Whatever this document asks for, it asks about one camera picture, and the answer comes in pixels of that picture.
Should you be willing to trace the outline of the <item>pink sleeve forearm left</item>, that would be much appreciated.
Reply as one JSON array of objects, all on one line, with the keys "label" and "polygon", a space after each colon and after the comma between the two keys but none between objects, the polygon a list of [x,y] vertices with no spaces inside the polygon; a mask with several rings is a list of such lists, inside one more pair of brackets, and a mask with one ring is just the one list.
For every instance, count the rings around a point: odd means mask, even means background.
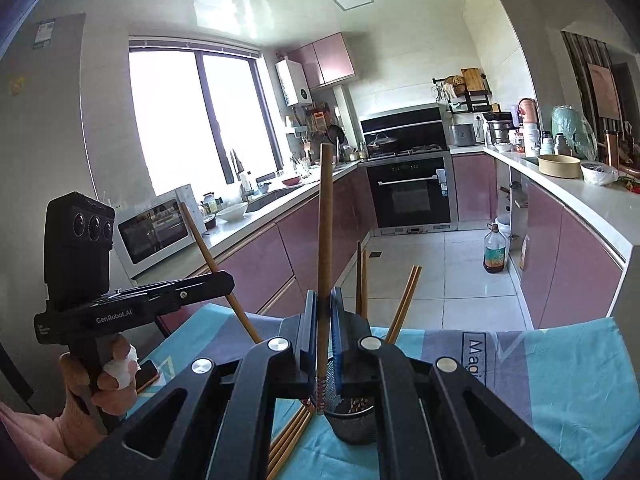
[{"label": "pink sleeve forearm left", "polygon": [[61,416],[19,413],[1,404],[1,478],[61,479],[87,453],[91,420],[79,408]]}]

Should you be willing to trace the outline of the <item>left hand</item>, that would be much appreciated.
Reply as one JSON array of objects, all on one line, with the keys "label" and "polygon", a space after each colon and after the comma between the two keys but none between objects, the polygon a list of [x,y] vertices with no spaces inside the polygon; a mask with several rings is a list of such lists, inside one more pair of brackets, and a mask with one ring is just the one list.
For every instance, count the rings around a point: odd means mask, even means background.
[{"label": "left hand", "polygon": [[[96,381],[98,391],[93,393],[91,402],[104,413],[113,416],[125,415],[137,400],[136,376],[138,366],[135,362],[128,362],[131,344],[122,335],[112,340],[112,358],[114,361],[125,362],[128,365],[130,382],[126,388],[119,388],[119,382],[107,372],[102,372]],[[76,460],[83,458],[92,451],[103,439],[90,415],[84,413],[78,406],[74,396],[81,396],[89,387],[90,379],[86,370],[68,352],[58,359],[66,388],[65,408],[60,417],[55,419],[58,430],[70,454]]]}]

